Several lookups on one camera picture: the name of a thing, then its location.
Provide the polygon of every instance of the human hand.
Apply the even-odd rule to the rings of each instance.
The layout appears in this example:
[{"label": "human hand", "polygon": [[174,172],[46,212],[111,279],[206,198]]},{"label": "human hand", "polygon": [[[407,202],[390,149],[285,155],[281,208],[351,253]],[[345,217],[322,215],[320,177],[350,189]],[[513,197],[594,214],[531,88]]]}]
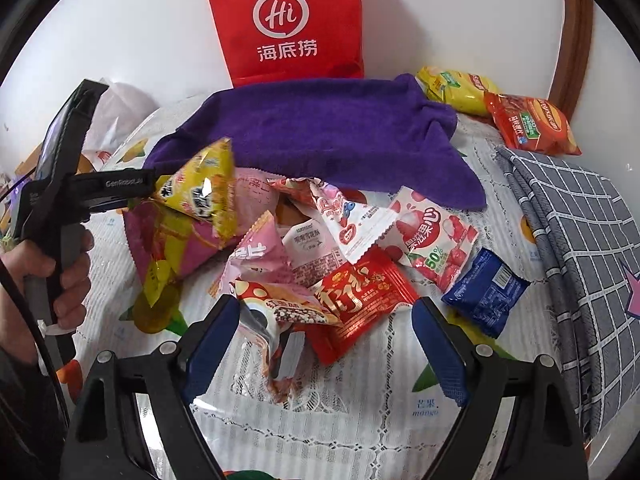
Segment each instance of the human hand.
[{"label": "human hand", "polygon": [[[82,235],[82,253],[76,262],[60,276],[64,292],[56,298],[53,309],[58,316],[58,325],[73,329],[82,324],[86,309],[82,304],[89,293],[89,255],[94,246],[94,237],[88,230]],[[24,294],[24,277],[47,278],[56,268],[56,262],[46,256],[30,240],[0,256],[16,285]],[[36,364],[38,353],[35,342],[20,312],[4,288],[0,287],[0,346],[14,358],[27,364]]]}]

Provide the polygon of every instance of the gray checkered cloth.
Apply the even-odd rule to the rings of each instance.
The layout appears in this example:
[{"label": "gray checkered cloth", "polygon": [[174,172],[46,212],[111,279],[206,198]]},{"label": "gray checkered cloth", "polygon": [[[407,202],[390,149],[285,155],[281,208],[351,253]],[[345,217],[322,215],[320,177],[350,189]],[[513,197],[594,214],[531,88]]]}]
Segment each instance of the gray checkered cloth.
[{"label": "gray checkered cloth", "polygon": [[562,374],[585,439],[640,386],[640,322],[622,269],[640,272],[640,234],[613,184],[559,158],[499,148],[536,239],[558,321]]}]

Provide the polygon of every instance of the finger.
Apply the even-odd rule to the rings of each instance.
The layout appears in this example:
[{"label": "finger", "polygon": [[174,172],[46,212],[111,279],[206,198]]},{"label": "finger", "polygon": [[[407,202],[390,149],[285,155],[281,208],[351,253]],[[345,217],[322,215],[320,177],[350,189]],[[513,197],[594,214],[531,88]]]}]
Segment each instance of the finger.
[{"label": "finger", "polygon": [[60,276],[60,285],[62,285],[62,288],[71,288],[76,283],[84,280],[89,275],[90,265],[91,260],[89,259],[89,255],[87,253],[81,253],[74,264]]},{"label": "finger", "polygon": [[94,245],[94,235],[91,234],[91,231],[89,231],[89,229],[85,228],[84,233],[82,234],[82,250],[84,252],[88,252],[94,248]]},{"label": "finger", "polygon": [[56,261],[44,254],[31,240],[25,240],[2,256],[2,262],[16,280],[32,274],[47,278],[56,269]]},{"label": "finger", "polygon": [[84,322],[86,308],[83,304],[76,305],[65,317],[58,318],[58,326],[63,330],[78,328]]},{"label": "finger", "polygon": [[65,317],[76,306],[84,301],[86,295],[91,289],[91,281],[89,278],[85,278],[77,285],[73,286],[69,290],[66,290],[53,302],[53,310],[56,316]]}]

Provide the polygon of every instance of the purple towel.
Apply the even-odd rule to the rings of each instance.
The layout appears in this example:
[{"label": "purple towel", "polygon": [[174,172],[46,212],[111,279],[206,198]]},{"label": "purple towel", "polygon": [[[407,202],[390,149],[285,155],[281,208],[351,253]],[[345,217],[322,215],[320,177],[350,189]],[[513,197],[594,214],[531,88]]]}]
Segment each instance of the purple towel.
[{"label": "purple towel", "polygon": [[409,74],[254,84],[209,97],[158,142],[145,167],[175,173],[229,137],[239,167],[370,191],[408,186],[441,206],[483,209],[480,181],[449,142],[457,121]]}]

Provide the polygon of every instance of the blue snack package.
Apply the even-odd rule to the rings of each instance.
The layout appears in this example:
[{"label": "blue snack package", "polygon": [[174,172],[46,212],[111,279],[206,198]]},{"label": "blue snack package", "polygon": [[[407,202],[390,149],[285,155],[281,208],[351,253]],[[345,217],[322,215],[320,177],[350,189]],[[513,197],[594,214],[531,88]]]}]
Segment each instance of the blue snack package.
[{"label": "blue snack package", "polygon": [[471,269],[451,287],[442,301],[468,317],[484,334],[496,339],[507,323],[510,310],[529,285],[497,254],[482,248]]}]

